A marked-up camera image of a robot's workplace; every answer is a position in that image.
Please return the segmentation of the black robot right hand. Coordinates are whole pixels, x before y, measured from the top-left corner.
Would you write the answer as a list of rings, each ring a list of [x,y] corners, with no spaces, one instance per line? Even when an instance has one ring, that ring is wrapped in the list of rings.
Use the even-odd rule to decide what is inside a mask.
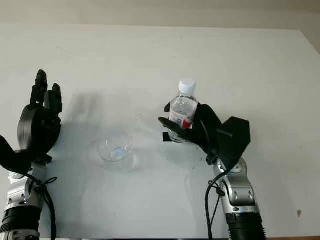
[[[209,105],[197,105],[191,128],[183,129],[165,117],[159,117],[158,120],[181,139],[199,146],[207,154],[208,165],[216,163],[219,157],[216,132],[222,126],[222,122]]]

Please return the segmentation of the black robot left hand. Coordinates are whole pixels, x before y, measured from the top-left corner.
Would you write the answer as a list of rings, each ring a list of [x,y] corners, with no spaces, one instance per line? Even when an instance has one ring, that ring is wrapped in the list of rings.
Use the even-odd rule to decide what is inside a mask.
[[[23,109],[17,127],[20,149],[30,152],[35,162],[48,164],[52,161],[48,152],[59,138],[62,110],[60,86],[55,83],[49,90],[47,74],[40,69],[32,86],[30,102]]]

